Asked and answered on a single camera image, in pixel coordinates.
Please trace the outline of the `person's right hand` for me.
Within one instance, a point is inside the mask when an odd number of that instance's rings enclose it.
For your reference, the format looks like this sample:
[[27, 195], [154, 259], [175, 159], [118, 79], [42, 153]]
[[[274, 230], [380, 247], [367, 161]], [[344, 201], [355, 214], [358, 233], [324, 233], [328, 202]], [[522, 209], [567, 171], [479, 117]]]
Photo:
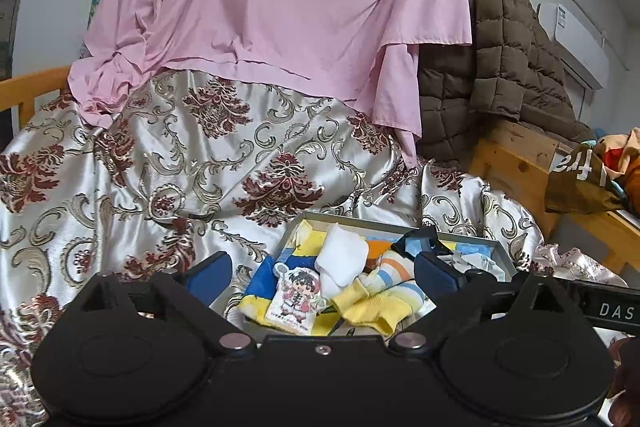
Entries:
[[625, 338], [610, 347], [616, 373], [608, 419], [615, 427], [639, 425], [639, 343], [638, 337]]

